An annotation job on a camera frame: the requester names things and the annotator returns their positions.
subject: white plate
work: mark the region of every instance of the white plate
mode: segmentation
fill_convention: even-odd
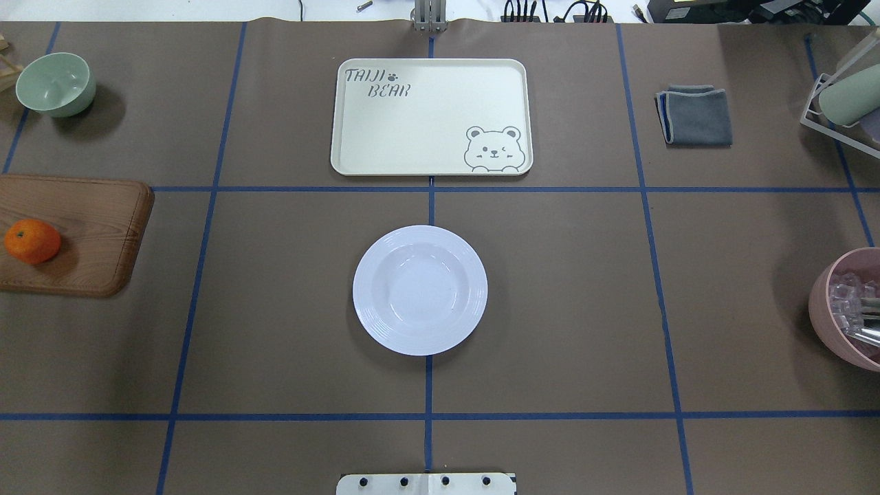
[[[428,356],[471,335],[486,308],[488,283],[465,240],[440,227],[412,225],[367,249],[352,293],[357,317],[377,342]]]
[[[525,67],[356,58],[339,68],[330,163],[343,175],[520,175],[532,167]]]

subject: white tray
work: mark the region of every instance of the white tray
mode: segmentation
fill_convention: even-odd
[[[520,175],[532,167],[529,93],[516,60],[347,60],[333,122],[330,163],[343,175]]]
[[[517,495],[515,473],[346,475],[336,495]]]

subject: table surface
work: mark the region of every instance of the table surface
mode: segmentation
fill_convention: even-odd
[[[811,66],[863,29],[354,28],[4,23],[10,58],[75,52],[99,83],[63,120],[0,93],[3,172],[156,191],[116,296],[0,293],[4,492],[431,469],[516,472],[522,493],[876,493],[880,373],[832,355],[806,302],[880,233],[880,168],[797,121]],[[389,56],[522,62],[532,170],[334,172],[336,69]],[[726,88],[733,146],[667,147],[669,83]],[[363,252],[414,224],[461,235],[489,281],[477,329],[429,358],[375,343],[351,301]]]
[[[326,20],[388,20],[409,19],[413,0],[375,0],[373,5],[358,12],[357,6],[366,0],[302,0],[303,17],[310,21]],[[571,5],[571,0],[546,0],[547,18],[561,16]],[[650,19],[648,0],[604,0],[609,15],[615,22],[640,23],[633,14],[637,4]],[[504,12],[504,0],[447,0],[446,15],[449,20],[473,18],[497,21]],[[583,7],[572,10],[581,14]],[[880,20],[880,1],[874,0],[864,12]],[[536,14],[542,17],[539,4]],[[75,20],[75,21],[242,21],[261,17],[299,20],[298,0],[4,0],[0,4],[0,20]],[[852,24],[867,25],[861,17]]]

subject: blue tape line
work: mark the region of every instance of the blue tape line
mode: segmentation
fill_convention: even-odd
[[[219,186],[222,193],[424,193],[426,186]]]
[[[153,186],[156,193],[209,193],[214,190],[211,186]]]
[[[436,210],[436,188],[434,187],[434,176],[428,178],[428,225],[434,225],[434,212]]]
[[[434,356],[425,357],[425,472],[433,468]]]
[[[226,101],[226,115],[224,117],[223,131],[220,135],[220,145],[217,149],[217,162],[214,170],[213,187],[211,196],[208,201],[208,213],[205,216],[205,227],[202,232],[202,246],[199,250],[199,261],[195,269],[195,281],[193,282],[193,294],[189,303],[189,313],[187,315],[187,327],[183,336],[183,345],[180,349],[180,361],[177,368],[177,379],[174,382],[174,396],[171,406],[171,417],[168,420],[168,430],[165,433],[165,448],[162,451],[162,463],[159,467],[159,478],[156,483],[156,494],[162,495],[165,490],[165,477],[168,473],[168,462],[171,458],[171,448],[174,440],[174,426],[177,421],[178,408],[180,407],[180,393],[183,389],[183,376],[187,370],[187,357],[189,355],[189,344],[193,335],[193,324],[195,321],[195,310],[198,306],[199,290],[202,286],[202,272],[205,266],[205,255],[208,252],[208,241],[210,239],[211,222],[214,217],[214,208],[216,206],[217,187],[220,184],[220,174],[223,171],[223,158],[226,149],[226,136],[229,132],[229,122],[232,117],[232,107],[235,103],[235,89],[238,84],[238,71],[241,67],[241,54],[245,46],[245,35],[247,32],[247,23],[241,23],[241,31],[238,35],[238,50],[235,55],[235,65],[232,68],[232,81],[229,88],[229,98]]]
[[[428,58],[434,58],[434,37],[428,37]],[[434,176],[428,178],[428,225],[434,225],[436,210],[436,188]],[[434,357],[425,357],[425,472],[430,472],[434,465],[434,425],[431,415],[434,412]]]
[[[425,186],[218,186],[222,193],[794,193],[832,194],[849,193],[851,188],[797,188],[797,187],[725,187],[725,186],[437,186],[436,178],[429,177]],[[211,186],[154,186],[157,192],[210,192]],[[856,188],[863,193],[877,193],[880,188]]]
[[[425,415],[421,412],[353,412],[339,414],[285,414],[285,413],[253,413],[253,414],[185,414],[177,415],[178,421],[291,421],[291,422],[323,422],[323,421],[422,421]]]
[[[165,446],[162,447],[162,463],[159,464],[159,479],[156,482],[156,495],[165,492],[165,479],[168,476],[168,459],[171,457],[171,444],[174,442],[174,427],[177,424],[174,419],[168,421],[168,429],[165,431]]]
[[[10,144],[9,153],[6,154],[6,161],[3,165],[3,174],[9,173],[9,168],[12,166],[12,157],[15,156],[15,150],[18,148],[18,140],[21,138],[21,131],[25,129],[27,115],[30,112],[29,109],[25,108],[25,111],[21,114],[21,118],[18,119],[18,127],[15,128],[15,136],[12,137],[12,144]]]
[[[61,21],[55,23],[55,28],[52,30],[52,36],[49,38],[49,46],[46,47],[46,55],[52,53],[52,50],[55,49],[55,40],[58,39],[58,31],[61,30]]]
[[[175,422],[424,421],[421,412],[353,413],[178,413]],[[431,421],[634,421],[880,417],[880,410],[698,410],[647,412],[432,412]],[[170,414],[10,412],[0,421],[168,421]]]
[[[880,410],[718,410],[683,412],[684,419],[880,417]]]
[[[681,451],[681,465],[685,475],[685,487],[687,495],[693,495],[693,479],[691,477],[690,456],[687,453],[687,438],[685,436],[685,422],[681,419],[681,400],[678,395],[678,378],[675,371],[675,357],[672,354],[672,339],[669,333],[669,320],[666,317],[666,303],[663,294],[663,280],[660,278],[660,264],[657,261],[656,243],[654,241],[654,225],[651,221],[651,209],[648,202],[648,191],[645,188],[645,174],[642,168],[642,151],[639,146],[639,134],[635,127],[635,112],[633,110],[633,94],[629,87],[629,74],[627,72],[627,52],[623,45],[623,31],[620,24],[617,28],[617,47],[620,52],[620,72],[623,77],[623,89],[627,97],[627,111],[629,113],[629,130],[633,139],[633,152],[635,156],[635,169],[639,175],[639,187],[642,188],[642,211],[645,217],[645,229],[648,234],[648,246],[651,254],[651,268],[654,271],[654,287],[657,294],[657,304],[660,306],[660,317],[663,324],[664,346],[666,348],[666,365],[669,370],[669,382],[672,391],[672,405],[677,415],[676,425],[678,429],[678,447]]]
[[[12,412],[0,414],[0,421],[168,421],[169,414],[91,412]]]
[[[803,38],[803,45],[807,50],[807,60],[810,63],[810,73],[813,75],[813,81],[815,81],[819,75],[818,70],[816,70],[816,60],[813,57],[813,47],[812,47],[812,38],[810,35],[807,35]],[[829,122],[829,127],[834,130],[835,126],[833,123]],[[868,220],[865,218],[865,211],[862,209],[862,201],[859,200],[859,192],[855,187],[855,180],[853,180],[853,174],[849,170],[849,163],[847,162],[847,155],[843,152],[843,145],[840,144],[840,141],[834,139],[834,149],[837,150],[837,158],[840,160],[840,165],[843,166],[843,173],[847,177],[847,184],[849,185],[849,193],[853,197],[853,204],[855,205],[855,211],[859,215],[859,222],[862,223],[862,230],[865,233],[865,240],[868,242],[868,245],[874,247],[874,236],[871,235],[871,229],[868,227]]]
[[[52,53],[52,49],[55,48],[55,40],[58,39],[59,30],[61,30],[61,22],[56,22],[55,28],[52,30],[52,35],[49,36],[49,44],[46,46],[46,55]],[[25,108],[25,111],[21,114],[21,118],[18,119],[18,126],[15,128],[15,136],[12,137],[12,144],[9,146],[9,152],[6,153],[6,161],[3,164],[2,174],[9,173],[9,169],[12,166],[12,157],[15,156],[15,150],[18,148],[18,140],[21,138],[21,131],[25,129],[25,122],[30,113],[31,111]]]
[[[436,412],[435,421],[582,421],[675,419],[674,412]]]

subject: green cup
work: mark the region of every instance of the green cup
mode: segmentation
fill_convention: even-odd
[[[18,76],[15,95],[34,112],[76,115],[95,98],[95,77],[79,55],[53,53],[31,62]]]
[[[822,90],[819,107],[837,125],[852,125],[880,107],[880,63]]]

